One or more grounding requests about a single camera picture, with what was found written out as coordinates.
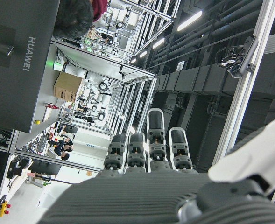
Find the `dark hair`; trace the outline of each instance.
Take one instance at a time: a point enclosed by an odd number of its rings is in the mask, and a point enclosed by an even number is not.
[[[61,0],[53,30],[54,37],[77,38],[92,25],[93,8],[90,0]]]
[[[72,146],[69,146],[67,149],[66,149],[67,152],[72,152],[73,149],[72,149]]]
[[[66,153],[66,155],[64,155],[64,157],[62,157],[62,160],[67,160],[70,157],[69,153]]]

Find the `cardboard box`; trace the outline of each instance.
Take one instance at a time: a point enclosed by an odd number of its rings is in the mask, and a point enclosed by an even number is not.
[[[54,84],[54,96],[66,101],[75,102],[81,90],[83,78],[60,72]]]

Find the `green light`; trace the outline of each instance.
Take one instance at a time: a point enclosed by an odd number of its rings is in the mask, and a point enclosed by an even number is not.
[[[53,61],[46,61],[46,66],[47,66],[47,67],[53,68],[53,64],[54,64]]]

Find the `black monitor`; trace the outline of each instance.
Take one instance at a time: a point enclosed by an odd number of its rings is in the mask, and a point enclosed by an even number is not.
[[[0,0],[0,128],[31,131],[58,6]]]
[[[66,131],[66,133],[70,133],[70,134],[76,134],[78,131],[78,127],[74,127],[74,126],[69,126],[67,125],[66,128],[64,129]]]

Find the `aluminum frame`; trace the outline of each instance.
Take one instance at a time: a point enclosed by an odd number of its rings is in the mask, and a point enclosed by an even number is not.
[[[255,65],[255,71],[254,73],[248,72],[239,79],[212,165],[224,157],[227,150],[233,148],[236,142],[274,17],[275,0],[264,0],[253,34],[259,40],[259,45],[251,60],[251,63]]]

